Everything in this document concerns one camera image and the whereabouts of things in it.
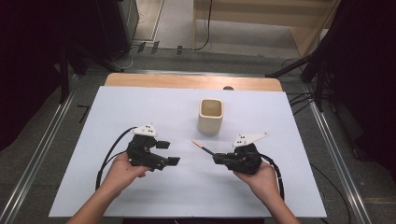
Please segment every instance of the gray floor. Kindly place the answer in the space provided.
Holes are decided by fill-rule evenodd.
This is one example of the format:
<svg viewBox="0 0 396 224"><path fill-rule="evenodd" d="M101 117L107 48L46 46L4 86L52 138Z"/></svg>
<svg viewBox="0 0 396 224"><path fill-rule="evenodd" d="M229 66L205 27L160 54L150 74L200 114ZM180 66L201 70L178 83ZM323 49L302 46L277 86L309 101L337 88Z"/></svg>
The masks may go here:
<svg viewBox="0 0 396 224"><path fill-rule="evenodd" d="M189 4L189 1L175 5L175 0L167 0L164 8L181 7ZM189 11L180 11L182 15L189 14ZM177 26L172 22L172 13L164 11L162 16L162 25L159 26L156 35L157 40L161 40L160 47L174 48L177 45L188 46L191 44L190 39L186 36L175 35L181 34L188 29ZM266 33L271 33L271 27L267 27ZM273 37L276 38L276 30L284 30L282 27L273 27ZM209 72L209 73L232 73L242 77L263 77L279 70L286 59L295 58L296 49L290 43L287 37L290 34L284 33L283 39L278 38L271 40L268 35L262 42L266 48L255 48L258 45L254 42L257 37L249 39L249 45L253 48L241 48L233 46L218 45L220 40L211 39L212 49L209 52L183 51L181 55L173 50L160 49L158 53L150 53L150 49L137 53L132 51L133 65L126 69L127 72L135 70L164 70L164 71L186 71L186 72ZM230 40L234 43L242 43L238 38ZM116 64L126 66L130 64L130 58L125 55L124 58L117 61ZM87 61L90 69L86 76L78 77L76 94L71 105L64 117L58 132L56 133L49 152L46 155L40 170L38 171L32 187L30 187L26 198L21 205L14 223L64 223L63 218L48 218L48 214L67 167L71 158L74 147L77 143L79 134L83 127L80 120L85 109L78 105L91 105L94 96L100 85L103 85L106 76L109 74L101 66ZM304 91L304 84L299 80L301 70L296 69L280 78L282 87L287 93L296 93ZM35 152L41 137L46 131L52 116L54 115L60 97L60 91L53 93L47 102L41 107L36 115L31 119L24 128L17 141L10 147L0 152L0 210L3 211L6 206L10 193L18 183L30 158ZM304 103L293 107L297 110ZM365 201L366 208L373 223L392 223L396 220L396 188L389 172L374 161L359 161L354 158L352 146L347 138L345 130L336 115L332 113L327 104L324 103L324 115L328 119L334 138L339 146L343 158L349 168L352 177L359 188L359 192ZM318 124L314 118L312 110L308 107L295 116L301 137L310 162L319 168L339 189L346 202L348 203L343 185L340 182L334 164L329 155L329 151L322 138ZM348 223L347 208L341 196L334 186L332 186L321 173L313 169L315 179L318 183L319 191L322 194L329 223ZM357 223L354 213L349 207L351 223ZM319 219L301 218L303 223L320 223ZM119 218L105 218L103 223L121 223ZM272 219L267 219L265 223L273 223Z"/></svg>

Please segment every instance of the beige cup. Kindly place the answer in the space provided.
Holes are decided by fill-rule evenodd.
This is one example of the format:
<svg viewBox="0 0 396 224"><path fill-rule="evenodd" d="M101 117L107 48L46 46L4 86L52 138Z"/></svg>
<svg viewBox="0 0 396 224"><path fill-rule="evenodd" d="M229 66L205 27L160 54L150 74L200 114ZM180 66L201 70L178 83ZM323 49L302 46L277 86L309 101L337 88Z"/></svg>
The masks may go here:
<svg viewBox="0 0 396 224"><path fill-rule="evenodd" d="M199 105L198 130L207 135L219 132L224 115L224 105L219 99L203 99Z"/></svg>

